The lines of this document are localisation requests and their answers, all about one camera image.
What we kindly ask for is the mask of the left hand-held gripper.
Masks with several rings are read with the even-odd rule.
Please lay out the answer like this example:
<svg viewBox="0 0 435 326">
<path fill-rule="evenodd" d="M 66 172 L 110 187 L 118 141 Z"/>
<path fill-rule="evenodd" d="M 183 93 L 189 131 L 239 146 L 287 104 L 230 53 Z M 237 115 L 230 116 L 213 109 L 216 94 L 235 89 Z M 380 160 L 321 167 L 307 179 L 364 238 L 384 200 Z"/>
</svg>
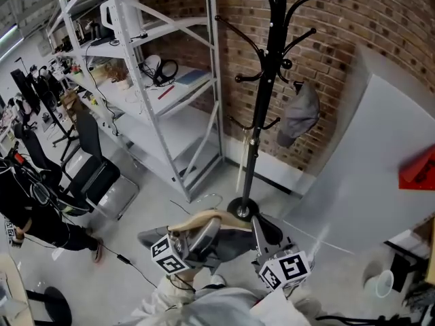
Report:
<svg viewBox="0 0 435 326">
<path fill-rule="evenodd" d="M 207 268 L 215 272 L 220 265 L 216 253 L 219 217 L 212 217 L 201 229 L 186 232 L 152 231 L 151 258 L 165 274 Z"/>
</svg>

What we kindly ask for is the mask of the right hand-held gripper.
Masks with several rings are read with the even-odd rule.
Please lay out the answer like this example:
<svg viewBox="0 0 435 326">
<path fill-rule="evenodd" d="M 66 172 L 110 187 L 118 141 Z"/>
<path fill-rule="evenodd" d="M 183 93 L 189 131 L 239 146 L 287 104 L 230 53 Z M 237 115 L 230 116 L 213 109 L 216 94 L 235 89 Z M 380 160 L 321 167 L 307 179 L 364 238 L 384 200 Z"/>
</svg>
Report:
<svg viewBox="0 0 435 326">
<path fill-rule="evenodd" d="M 259 254 L 251 264 L 260 280 L 269 289 L 298 286 L 311 274 L 311 262 L 306 253 L 294 243 L 287 245 L 284 250 L 276 252 L 261 263 L 260 256 L 267 253 L 268 243 L 259 216 L 254 215 L 251 218 L 251 225 Z"/>
</svg>

